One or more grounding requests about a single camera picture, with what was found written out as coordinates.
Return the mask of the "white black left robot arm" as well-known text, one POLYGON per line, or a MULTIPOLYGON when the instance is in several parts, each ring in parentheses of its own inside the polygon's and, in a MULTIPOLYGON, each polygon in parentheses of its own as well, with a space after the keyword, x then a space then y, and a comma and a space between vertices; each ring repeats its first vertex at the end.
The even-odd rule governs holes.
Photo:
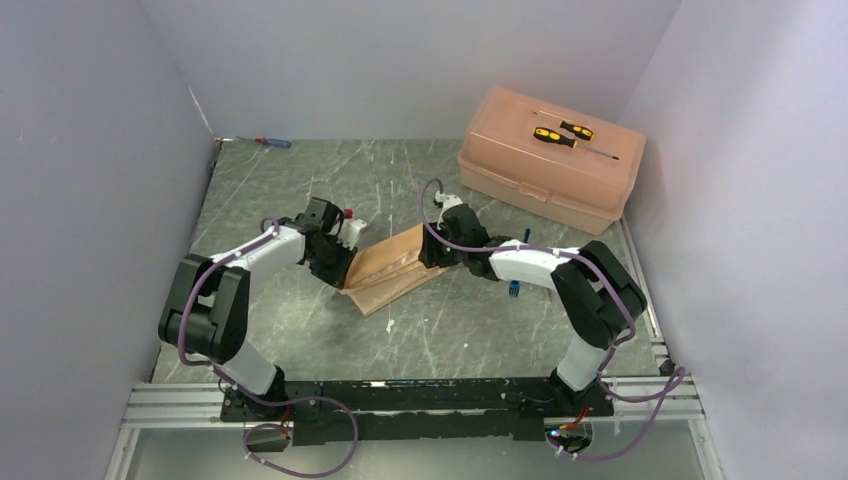
POLYGON ((279 417, 288 402, 285 373, 247 338, 251 293, 290 265, 342 288, 367 225, 352 210, 312 197, 293 217, 262 219, 259 235, 240 246, 186 255, 163 307, 160 340, 182 364, 205 367, 247 395, 261 419, 279 417))

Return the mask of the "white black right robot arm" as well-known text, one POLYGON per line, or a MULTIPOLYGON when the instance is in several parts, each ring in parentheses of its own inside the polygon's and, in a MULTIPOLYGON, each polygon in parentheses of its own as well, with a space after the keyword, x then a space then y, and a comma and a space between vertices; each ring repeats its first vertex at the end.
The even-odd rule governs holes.
POLYGON ((424 226, 420 260, 426 267, 461 264, 476 277, 539 286, 559 298, 575 336, 552 373, 551 401, 564 415, 578 413, 614 348, 635 334, 647 307, 637 282, 600 241, 580 248, 533 246, 490 235, 454 196, 435 204, 439 217, 424 226))

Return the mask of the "peach satin napkin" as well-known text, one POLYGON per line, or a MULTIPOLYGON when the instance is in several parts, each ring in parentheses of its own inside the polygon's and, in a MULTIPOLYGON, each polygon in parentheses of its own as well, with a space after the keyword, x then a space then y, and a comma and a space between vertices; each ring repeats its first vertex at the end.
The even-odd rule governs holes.
POLYGON ((444 273, 419 260, 423 236, 418 224, 357 253, 339 293, 367 317, 444 273))

